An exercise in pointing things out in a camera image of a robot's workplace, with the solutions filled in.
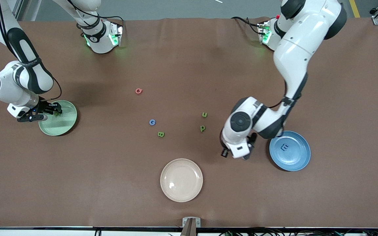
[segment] yellow tape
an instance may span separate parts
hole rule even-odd
[[[355,18],[360,18],[360,13],[358,12],[357,5],[355,4],[354,0],[349,0],[349,4],[351,4],[352,12],[354,13]]]

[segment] gray floor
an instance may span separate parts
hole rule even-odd
[[[274,17],[280,12],[279,0],[103,0],[98,9],[102,16],[119,15],[125,20],[156,20],[162,18],[257,18]],[[354,17],[349,0],[344,4],[348,17]],[[21,20],[72,21],[73,19],[51,0],[29,0],[24,4]],[[378,0],[359,0],[361,17],[370,17],[370,9]]]

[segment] table surface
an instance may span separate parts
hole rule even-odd
[[[206,227],[378,227],[378,26],[369,18],[349,19],[309,63],[286,124],[312,150],[299,172],[278,169],[264,139],[248,161],[220,156],[237,100],[271,106],[284,92],[272,52],[247,25],[128,21],[122,47],[105,55],[73,22],[21,25],[79,116],[67,135],[46,136],[0,102],[0,226],[174,226],[198,216]],[[0,70],[13,59],[0,44]],[[204,176],[187,203],[160,188],[176,158]]]

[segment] blue plate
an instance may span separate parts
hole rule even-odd
[[[272,160],[284,170],[298,171],[310,161],[310,146],[303,136],[294,131],[284,131],[271,139],[269,153]]]

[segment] white robot link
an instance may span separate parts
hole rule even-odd
[[[95,12],[100,0],[54,1],[77,21],[85,37],[92,39],[87,44],[94,52],[106,53],[120,44],[122,26],[101,20]],[[60,95],[53,99],[39,96],[51,90],[55,79],[43,65],[6,0],[0,0],[0,42],[18,59],[8,63],[0,72],[0,101],[9,103],[9,113],[18,122],[44,121],[47,114],[61,114],[58,103],[49,103]]]
[[[324,39],[335,36],[347,14],[336,0],[283,0],[281,15],[259,25],[260,40],[274,50],[273,60],[285,81],[276,111],[253,97],[240,99],[221,131],[222,156],[247,160],[259,134],[279,136],[307,80],[307,65]]]

